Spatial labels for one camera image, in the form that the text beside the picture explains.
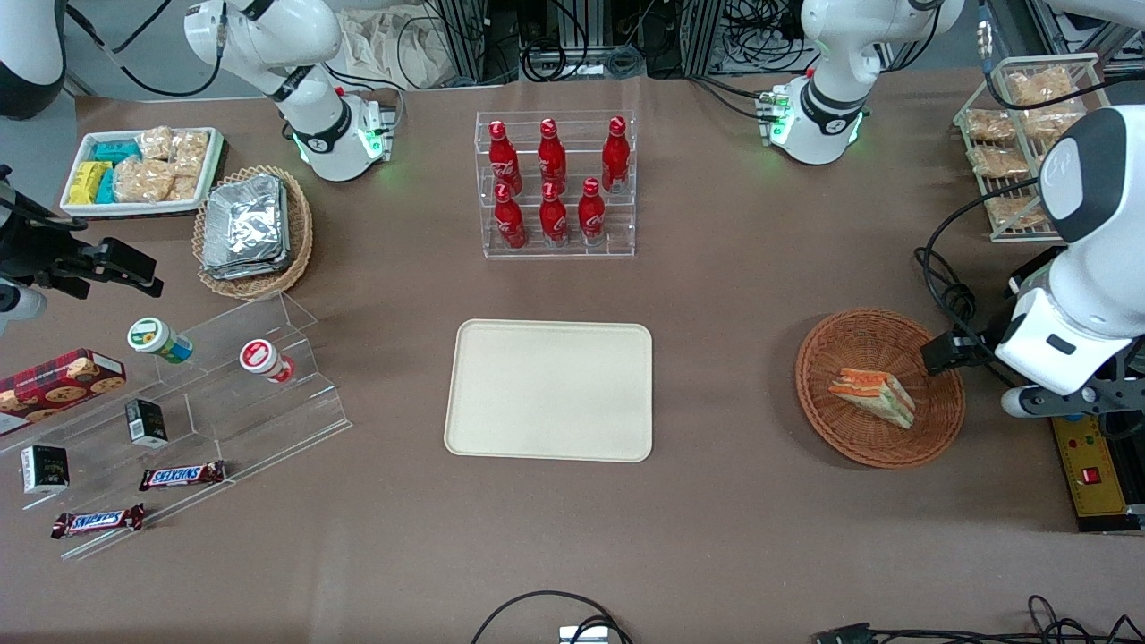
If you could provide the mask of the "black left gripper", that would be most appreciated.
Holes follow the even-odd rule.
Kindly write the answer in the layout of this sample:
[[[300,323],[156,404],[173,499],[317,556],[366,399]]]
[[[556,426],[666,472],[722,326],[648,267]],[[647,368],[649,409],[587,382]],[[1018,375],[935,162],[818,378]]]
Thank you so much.
[[[927,375],[935,377],[965,367],[989,364],[994,352],[982,335],[951,330],[924,343],[919,347],[919,358]]]

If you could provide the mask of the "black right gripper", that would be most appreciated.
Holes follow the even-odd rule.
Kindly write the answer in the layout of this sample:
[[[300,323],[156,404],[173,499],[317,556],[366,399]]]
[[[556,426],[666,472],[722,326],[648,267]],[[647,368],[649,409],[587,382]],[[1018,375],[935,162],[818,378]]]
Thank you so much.
[[[86,243],[76,233],[89,223],[54,215],[37,201],[1,180],[1,276],[21,288],[57,290],[74,299],[89,297],[90,283],[118,283],[148,297],[161,296],[157,262],[118,238]]]

